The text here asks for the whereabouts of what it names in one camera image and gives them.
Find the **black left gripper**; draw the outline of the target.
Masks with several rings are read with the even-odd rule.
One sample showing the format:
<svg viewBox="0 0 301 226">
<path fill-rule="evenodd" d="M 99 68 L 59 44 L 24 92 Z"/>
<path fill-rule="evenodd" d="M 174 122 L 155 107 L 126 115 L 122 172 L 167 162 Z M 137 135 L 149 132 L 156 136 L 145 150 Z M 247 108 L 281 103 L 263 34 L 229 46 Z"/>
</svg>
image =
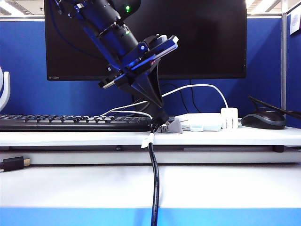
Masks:
<svg viewBox="0 0 301 226">
<path fill-rule="evenodd" d="M 99 87 L 106 89 L 112 86 L 117 79 L 117 87 L 125 92 L 163 107 L 163 100 L 158 80 L 158 65 L 151 74 L 141 74 L 135 79 L 123 76 L 130 72 L 141 73 L 149 69 L 162 57 L 178 48 L 179 38 L 176 36 L 150 36 L 126 54 L 121 60 L 121 68 L 115 69 L 108 65 L 110 75 L 98 83 Z"/>
</svg>

